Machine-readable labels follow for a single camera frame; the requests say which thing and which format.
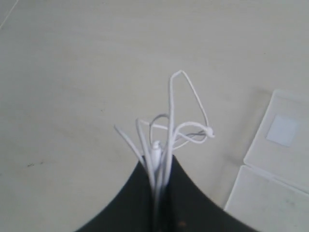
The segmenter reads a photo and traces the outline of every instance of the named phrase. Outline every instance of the white floor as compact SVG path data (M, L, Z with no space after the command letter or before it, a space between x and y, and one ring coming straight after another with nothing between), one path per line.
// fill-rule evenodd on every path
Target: white floor
M0 0L0 20L15 0ZM276 88L309 89L306 0L20 0L0 30L0 229L71 232L136 159L134 120L166 112L192 78L215 140L176 152L223 206ZM185 82L178 122L201 120Z

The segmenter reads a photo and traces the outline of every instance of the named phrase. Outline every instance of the white label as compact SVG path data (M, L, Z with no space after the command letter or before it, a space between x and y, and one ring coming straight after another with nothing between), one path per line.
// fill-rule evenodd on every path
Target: white label
M266 139L290 147L295 137L298 124L292 118L276 115Z

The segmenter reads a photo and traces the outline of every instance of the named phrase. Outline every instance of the earphone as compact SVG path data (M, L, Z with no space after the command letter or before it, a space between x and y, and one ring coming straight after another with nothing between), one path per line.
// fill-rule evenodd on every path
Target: earphone
M183 74L186 78L190 88L193 91L195 99L202 111L204 117L205 125L202 125L197 122L184 122L178 126L174 126L174 95L173 95L173 80ZM169 120L168 127L155 124L155 122L165 117ZM145 124L149 126L149 144L147 144L144 132L141 128L141 124ZM180 130L187 126L193 126L200 128L200 131L195 133L183 134ZM165 145L162 145L160 141L153 141L153 128L164 129L168 131L168 139ZM159 114L157 115L150 123L136 119L136 129L139 135L140 143L143 149L143 155L140 154L139 150L136 148L134 143L130 140L130 138L117 126L115 126L116 131L122 136L122 138L127 142L132 151L135 153L139 162L144 167L145 171L148 174L149 183L152 190L152 195L154 199L154 221L156 220L156 215L158 212L158 207L160 203L160 197L164 193L166 186L169 183L170 171L172 166L172 152L184 145L188 142L192 142L195 144L202 144L207 140L207 138L214 138L213 129L209 127L209 121L204 110L204 107L197 95L196 90L189 78L189 76L182 70L175 72L169 79L169 114ZM197 140L195 137L202 136L202 139Z

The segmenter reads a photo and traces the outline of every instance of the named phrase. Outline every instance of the tile grout line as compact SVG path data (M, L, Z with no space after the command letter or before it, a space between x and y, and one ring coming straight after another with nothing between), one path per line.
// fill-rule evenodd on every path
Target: tile grout line
M5 21L8 19L8 17L10 16L11 12L13 11L13 9L15 8L15 6L18 4L19 0L17 0L15 2L15 4L13 5L13 7L11 8L11 10L8 12L7 16L5 17L4 21L0 24L0 30L2 29Z

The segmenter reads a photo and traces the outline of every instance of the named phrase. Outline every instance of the white cable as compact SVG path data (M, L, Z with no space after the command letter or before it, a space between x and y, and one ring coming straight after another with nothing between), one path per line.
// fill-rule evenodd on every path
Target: white cable
M197 122L184 122L178 126L174 126L174 95L173 95L173 80L175 77L183 74L193 91L195 99L198 102L198 105L202 111L205 125L202 125ZM166 117L169 120L168 127L155 124L159 118ZM144 133L141 129L141 123L149 126L149 143L147 144ZM198 127L200 130L194 133L183 134L180 133L180 130L187 126ZM160 147L162 143L160 141L153 142L153 128L159 128L168 131L168 138L164 147ZM143 155L145 157L146 162L140 155L138 149L130 140L130 138L122 132L118 127L115 126L117 132L122 136L122 138L127 142L127 144L131 147L132 151L135 153L141 164L143 165L144 169L146 170L150 186L153 193L154 198L154 221L156 221L156 216L158 212L158 207L160 203L160 197L164 193L164 190L169 183L170 171L172 166L172 152L175 149L178 149L188 142L192 142L195 144L201 144L207 140L208 137L213 138L213 130L209 127L209 122L207 115L205 113L205 109L197 95L196 90L194 89L192 82L188 75L179 70L178 72L174 73L171 78L169 79L169 114L159 114L156 116L150 123L136 119L136 129L140 138L140 143L143 149ZM198 140L195 139L196 136L202 136L202 139ZM175 146L175 144L181 140L184 140L180 145Z

